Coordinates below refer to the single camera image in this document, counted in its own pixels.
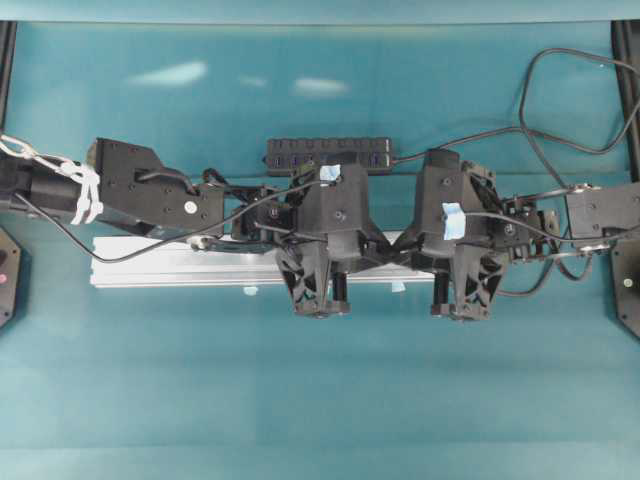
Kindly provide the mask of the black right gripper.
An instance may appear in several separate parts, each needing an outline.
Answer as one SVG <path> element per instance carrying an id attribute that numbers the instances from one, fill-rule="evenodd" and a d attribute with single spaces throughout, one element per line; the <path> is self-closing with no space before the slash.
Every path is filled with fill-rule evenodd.
<path id="1" fill-rule="evenodd" d="M 493 172 L 460 161 L 476 196 L 465 209 L 465 237 L 451 257 L 436 257 L 421 251 L 423 235 L 401 234 L 394 241 L 394 263 L 434 275 L 432 315 L 484 320 L 508 266 L 556 252 L 560 225 L 555 213 L 539 209 L 533 199 L 500 198 Z"/>

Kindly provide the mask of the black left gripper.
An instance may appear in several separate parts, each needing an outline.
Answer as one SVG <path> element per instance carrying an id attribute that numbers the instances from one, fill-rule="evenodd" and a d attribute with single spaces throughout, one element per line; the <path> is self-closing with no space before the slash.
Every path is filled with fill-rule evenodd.
<path id="1" fill-rule="evenodd" d="M 347 314 L 347 277 L 395 259 L 398 251 L 371 219 L 364 231 L 310 235 L 296 229 L 297 208 L 313 185 L 318 167 L 296 173 L 291 191 L 266 201 L 235 220 L 232 238 L 259 242 L 275 250 L 275 261 L 288 289 L 294 312 L 324 318 Z"/>

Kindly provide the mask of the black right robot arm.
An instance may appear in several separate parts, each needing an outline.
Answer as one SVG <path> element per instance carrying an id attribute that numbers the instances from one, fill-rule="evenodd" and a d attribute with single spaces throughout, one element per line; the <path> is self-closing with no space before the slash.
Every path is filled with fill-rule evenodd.
<path id="1" fill-rule="evenodd" d="M 556 264 L 589 257 L 639 235 L 639 186 L 568 186 L 502 197 L 495 174 L 434 149 L 417 175 L 412 223 L 394 242 L 397 261 L 434 276 L 431 311 L 473 321 L 488 318 L 514 263 Z"/>

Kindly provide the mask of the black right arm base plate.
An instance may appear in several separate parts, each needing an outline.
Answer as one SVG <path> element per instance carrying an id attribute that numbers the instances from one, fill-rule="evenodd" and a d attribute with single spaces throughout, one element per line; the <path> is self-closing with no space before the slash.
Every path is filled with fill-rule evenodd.
<path id="1" fill-rule="evenodd" d="M 636 339 L 639 326 L 639 241 L 619 240 L 611 252 L 616 317 Z"/>

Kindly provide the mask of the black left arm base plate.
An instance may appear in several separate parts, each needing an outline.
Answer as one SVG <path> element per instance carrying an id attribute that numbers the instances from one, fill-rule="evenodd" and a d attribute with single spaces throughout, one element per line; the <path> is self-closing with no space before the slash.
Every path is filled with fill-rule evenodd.
<path id="1" fill-rule="evenodd" d="M 11 320 L 16 306 L 16 294 L 21 267 L 21 248 L 1 228 L 1 283 L 0 283 L 0 326 Z"/>

